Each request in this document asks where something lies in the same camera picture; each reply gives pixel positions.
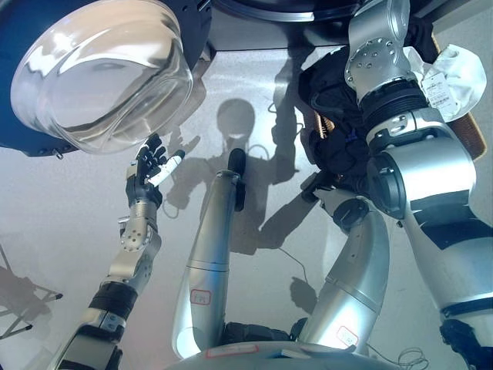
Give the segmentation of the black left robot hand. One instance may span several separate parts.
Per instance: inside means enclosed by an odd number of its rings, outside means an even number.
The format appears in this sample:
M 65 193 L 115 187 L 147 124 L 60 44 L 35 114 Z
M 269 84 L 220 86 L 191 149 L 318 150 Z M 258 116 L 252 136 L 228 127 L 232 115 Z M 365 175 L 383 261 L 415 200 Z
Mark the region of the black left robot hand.
M 150 202 L 160 207 L 163 195 L 159 185 L 180 165 L 185 152 L 177 150 L 166 157 L 166 148 L 157 133 L 139 147 L 126 173 L 126 196 L 129 207 Z

